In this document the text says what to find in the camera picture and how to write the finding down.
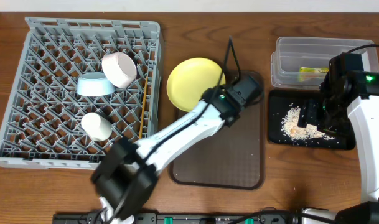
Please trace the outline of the green snack wrapper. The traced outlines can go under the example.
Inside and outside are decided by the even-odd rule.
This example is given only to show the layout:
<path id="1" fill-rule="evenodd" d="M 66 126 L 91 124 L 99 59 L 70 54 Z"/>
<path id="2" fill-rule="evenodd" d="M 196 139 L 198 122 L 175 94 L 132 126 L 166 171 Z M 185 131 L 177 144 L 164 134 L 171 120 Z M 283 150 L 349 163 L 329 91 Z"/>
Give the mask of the green snack wrapper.
<path id="1" fill-rule="evenodd" d="M 314 78 L 324 79 L 328 71 L 328 68 L 301 67 L 299 69 L 298 80 L 304 82 Z"/>

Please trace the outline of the leftover cooked rice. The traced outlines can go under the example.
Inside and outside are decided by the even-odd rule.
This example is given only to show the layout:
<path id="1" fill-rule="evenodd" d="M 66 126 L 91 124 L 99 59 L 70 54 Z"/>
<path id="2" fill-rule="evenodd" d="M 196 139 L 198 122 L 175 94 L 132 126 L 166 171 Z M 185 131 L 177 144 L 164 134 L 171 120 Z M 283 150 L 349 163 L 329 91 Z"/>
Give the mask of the leftover cooked rice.
<path id="1" fill-rule="evenodd" d="M 300 107 L 294 106 L 292 103 L 289 105 L 289 110 L 281 121 L 281 132 L 283 136 L 288 137 L 294 142 L 305 141 L 316 142 L 317 140 L 334 140 L 335 137 L 328 136 L 317 130 L 316 126 L 308 124 L 305 128 L 297 125 L 300 118 Z"/>

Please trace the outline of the yellow round plate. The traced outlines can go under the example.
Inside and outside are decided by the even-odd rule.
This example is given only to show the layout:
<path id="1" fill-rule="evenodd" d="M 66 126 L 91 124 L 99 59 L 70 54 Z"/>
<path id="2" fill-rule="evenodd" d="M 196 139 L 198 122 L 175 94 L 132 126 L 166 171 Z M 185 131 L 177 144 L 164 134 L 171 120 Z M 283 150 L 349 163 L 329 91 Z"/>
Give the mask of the yellow round plate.
<path id="1" fill-rule="evenodd" d="M 226 84 L 221 67 L 208 58 L 190 58 L 178 64 L 167 80 L 167 95 L 171 103 L 182 111 L 195 108 L 202 94 L 217 85 Z"/>

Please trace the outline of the wooden chopstick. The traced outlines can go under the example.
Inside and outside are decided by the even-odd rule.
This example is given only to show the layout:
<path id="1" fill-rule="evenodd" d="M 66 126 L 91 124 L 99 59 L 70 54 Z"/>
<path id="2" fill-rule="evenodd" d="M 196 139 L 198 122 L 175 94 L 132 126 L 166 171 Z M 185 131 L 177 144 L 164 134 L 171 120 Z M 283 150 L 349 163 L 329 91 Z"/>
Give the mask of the wooden chopstick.
<path id="1" fill-rule="evenodd" d="M 146 106 L 146 112 L 147 112 L 147 120 L 148 122 L 151 119 L 151 103 L 152 103 L 152 88 L 151 86 L 147 88 L 147 106 Z"/>
<path id="2" fill-rule="evenodd" d="M 148 84 L 148 77 L 146 77 L 145 79 L 143 103 L 142 103 L 142 111 L 141 111 L 141 122 L 140 122 L 140 129 L 139 129 L 139 139 L 142 139 L 143 137 L 144 115 L 145 115 L 146 98 L 147 98 L 147 84 Z"/>

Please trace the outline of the white bowl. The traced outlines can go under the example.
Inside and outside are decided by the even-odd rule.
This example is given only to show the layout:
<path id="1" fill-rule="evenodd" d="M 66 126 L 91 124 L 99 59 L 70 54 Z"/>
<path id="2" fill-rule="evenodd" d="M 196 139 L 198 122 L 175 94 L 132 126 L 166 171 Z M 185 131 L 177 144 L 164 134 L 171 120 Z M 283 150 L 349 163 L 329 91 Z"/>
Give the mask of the white bowl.
<path id="1" fill-rule="evenodd" d="M 123 52 L 105 55 L 101 65 L 106 78 L 117 88 L 127 88 L 136 79 L 136 65 L 131 57 Z"/>

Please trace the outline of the light blue bowl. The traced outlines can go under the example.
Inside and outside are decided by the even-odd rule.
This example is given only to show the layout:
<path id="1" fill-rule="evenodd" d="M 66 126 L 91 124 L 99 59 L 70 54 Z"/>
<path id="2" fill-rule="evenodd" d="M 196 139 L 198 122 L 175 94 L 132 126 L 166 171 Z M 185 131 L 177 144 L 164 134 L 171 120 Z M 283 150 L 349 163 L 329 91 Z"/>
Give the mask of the light blue bowl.
<path id="1" fill-rule="evenodd" d="M 116 87 L 102 72 L 84 73 L 79 76 L 76 92 L 82 96 L 104 96 L 114 93 Z"/>

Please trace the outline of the white cup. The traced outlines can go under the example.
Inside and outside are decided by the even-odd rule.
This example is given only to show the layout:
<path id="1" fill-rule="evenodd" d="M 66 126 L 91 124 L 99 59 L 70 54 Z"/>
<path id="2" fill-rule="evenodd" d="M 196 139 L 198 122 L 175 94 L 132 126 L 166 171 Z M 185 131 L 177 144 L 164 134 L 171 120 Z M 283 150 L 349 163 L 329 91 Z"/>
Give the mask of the white cup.
<path id="1" fill-rule="evenodd" d="M 87 113 L 81 120 L 81 126 L 92 141 L 104 141 L 111 136 L 111 123 L 97 113 Z"/>

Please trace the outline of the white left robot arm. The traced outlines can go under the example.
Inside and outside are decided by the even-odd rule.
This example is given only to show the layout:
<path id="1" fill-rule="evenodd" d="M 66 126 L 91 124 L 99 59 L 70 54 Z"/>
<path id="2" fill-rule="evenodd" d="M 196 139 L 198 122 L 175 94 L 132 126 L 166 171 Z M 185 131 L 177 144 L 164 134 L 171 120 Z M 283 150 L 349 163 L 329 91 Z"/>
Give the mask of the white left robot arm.
<path id="1" fill-rule="evenodd" d="M 152 136 L 114 143 L 91 176 L 104 204 L 104 223 L 129 220 L 149 200 L 160 173 L 197 142 L 231 126 L 240 113 L 263 96 L 258 81 L 246 76 L 218 84 L 202 94 L 195 108 Z"/>

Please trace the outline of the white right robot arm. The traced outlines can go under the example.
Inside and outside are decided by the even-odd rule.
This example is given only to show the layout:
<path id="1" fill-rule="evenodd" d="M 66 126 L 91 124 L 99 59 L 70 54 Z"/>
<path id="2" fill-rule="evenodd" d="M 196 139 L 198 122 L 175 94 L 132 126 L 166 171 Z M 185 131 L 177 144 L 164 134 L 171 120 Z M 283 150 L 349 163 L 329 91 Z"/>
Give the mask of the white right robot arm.
<path id="1" fill-rule="evenodd" d="M 321 97 L 308 100 L 298 125 L 347 137 L 354 135 L 361 172 L 360 203 L 339 212 L 305 208 L 300 223 L 379 223 L 379 73 L 367 72 L 360 54 L 345 52 L 329 62 Z"/>

